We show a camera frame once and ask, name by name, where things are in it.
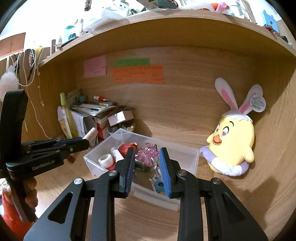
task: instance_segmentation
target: yellow bottle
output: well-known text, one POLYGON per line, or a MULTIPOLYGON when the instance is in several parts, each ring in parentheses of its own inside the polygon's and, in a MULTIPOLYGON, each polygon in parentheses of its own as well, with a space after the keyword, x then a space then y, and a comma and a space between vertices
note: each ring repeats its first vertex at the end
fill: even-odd
POLYGON ((66 101, 65 93, 64 92, 61 93, 60 97, 61 97, 62 110, 66 114, 65 117, 67 118, 67 122, 68 122, 68 125, 70 128, 71 136, 72 136, 72 138, 78 138, 80 136, 78 135, 75 121, 73 119, 73 116, 72 116, 71 111, 69 109, 68 103, 66 101))

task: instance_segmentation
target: metal screw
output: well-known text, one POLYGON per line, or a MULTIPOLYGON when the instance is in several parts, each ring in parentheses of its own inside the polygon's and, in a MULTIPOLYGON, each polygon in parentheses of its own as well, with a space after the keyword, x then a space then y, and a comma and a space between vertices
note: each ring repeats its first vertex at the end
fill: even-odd
POLYGON ((116 170, 111 170, 108 172, 109 176, 116 176, 117 175, 117 171, 116 170))
POLYGON ((186 176, 186 175, 187 175, 187 171, 185 171, 185 170, 180 170, 180 171, 178 171, 178 174, 179 174, 180 176, 186 176))
POLYGON ((81 184, 82 181, 83 181, 82 178, 76 178, 76 179, 74 180, 74 184, 76 184, 76 185, 81 184))
POLYGON ((217 177, 213 178, 213 183, 214 184, 220 184, 221 183, 221 180, 217 177))

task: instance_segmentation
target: red sleeve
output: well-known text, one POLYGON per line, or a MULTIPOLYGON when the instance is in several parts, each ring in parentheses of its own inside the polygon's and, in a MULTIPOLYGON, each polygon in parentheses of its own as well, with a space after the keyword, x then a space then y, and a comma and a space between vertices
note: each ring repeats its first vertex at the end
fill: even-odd
POLYGON ((4 207, 4 222, 14 233, 14 235, 23 241, 26 233, 29 231, 33 223, 23 223, 13 205, 7 202, 5 195, 2 194, 2 202, 4 207))

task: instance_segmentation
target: sticky note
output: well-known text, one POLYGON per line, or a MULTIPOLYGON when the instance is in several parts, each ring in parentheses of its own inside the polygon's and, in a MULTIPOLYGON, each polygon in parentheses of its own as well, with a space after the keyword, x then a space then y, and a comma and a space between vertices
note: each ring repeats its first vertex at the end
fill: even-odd
POLYGON ((147 65, 113 68, 114 83, 150 83, 163 85, 163 66, 147 65))
POLYGON ((150 65, 149 58, 126 58, 115 61, 114 67, 128 67, 138 65, 150 65))
POLYGON ((106 75, 106 57, 100 56, 85 60, 84 62, 84 78, 106 75))

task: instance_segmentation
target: white ring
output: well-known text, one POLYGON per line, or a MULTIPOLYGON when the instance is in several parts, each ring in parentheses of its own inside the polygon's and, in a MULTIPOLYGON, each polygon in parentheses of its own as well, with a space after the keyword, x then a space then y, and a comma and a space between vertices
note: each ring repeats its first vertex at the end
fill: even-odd
POLYGON ((110 154, 105 154, 100 157, 99 163, 103 168, 109 168, 114 164, 114 159, 110 154))

